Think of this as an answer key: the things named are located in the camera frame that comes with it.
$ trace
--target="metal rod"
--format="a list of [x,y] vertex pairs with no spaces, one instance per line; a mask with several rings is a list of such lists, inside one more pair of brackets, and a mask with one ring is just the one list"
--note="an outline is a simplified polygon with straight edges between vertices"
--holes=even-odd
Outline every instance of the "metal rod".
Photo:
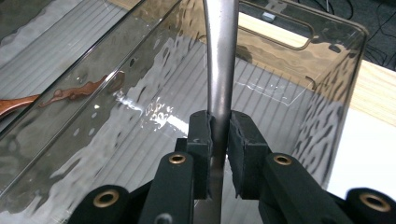
[[211,198],[195,206],[194,223],[220,223],[223,170],[233,95],[237,0],[204,0],[207,35],[208,101],[213,151],[210,168]]

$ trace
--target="transparent plastic bin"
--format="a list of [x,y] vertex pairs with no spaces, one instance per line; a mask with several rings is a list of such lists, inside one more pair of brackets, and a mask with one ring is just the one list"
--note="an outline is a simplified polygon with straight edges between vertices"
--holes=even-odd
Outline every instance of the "transparent plastic bin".
[[[233,110],[325,188],[367,34],[293,3],[267,6],[240,3],[306,42],[241,25]],[[150,181],[190,114],[206,109],[206,78],[202,1],[138,4],[1,132],[0,222],[65,223],[92,189]],[[45,104],[89,82],[89,94]],[[257,203],[235,199],[231,175],[226,162],[222,222],[261,223]]]

